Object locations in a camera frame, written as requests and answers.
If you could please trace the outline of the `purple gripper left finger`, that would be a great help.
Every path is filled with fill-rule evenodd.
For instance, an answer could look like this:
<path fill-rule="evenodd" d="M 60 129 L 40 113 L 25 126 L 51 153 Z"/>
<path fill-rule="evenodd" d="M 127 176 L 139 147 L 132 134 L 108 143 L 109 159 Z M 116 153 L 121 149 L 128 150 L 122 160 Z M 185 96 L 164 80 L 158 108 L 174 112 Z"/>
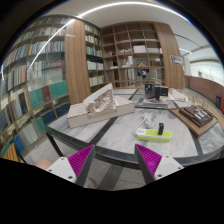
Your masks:
<path fill-rule="evenodd" d="M 95 146 L 90 145 L 69 158 L 60 157 L 47 171 L 83 187 L 95 156 Z"/>

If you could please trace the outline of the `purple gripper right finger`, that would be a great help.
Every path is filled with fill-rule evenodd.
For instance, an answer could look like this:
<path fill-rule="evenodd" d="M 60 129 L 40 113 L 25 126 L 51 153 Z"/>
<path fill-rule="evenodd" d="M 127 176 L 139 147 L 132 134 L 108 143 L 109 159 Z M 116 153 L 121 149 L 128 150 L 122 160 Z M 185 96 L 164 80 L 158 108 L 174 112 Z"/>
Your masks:
<path fill-rule="evenodd" d="M 135 145 L 134 155 L 139 163 L 146 184 L 183 169 L 183 166 L 173 157 L 168 155 L 162 156 L 139 144 Z"/>

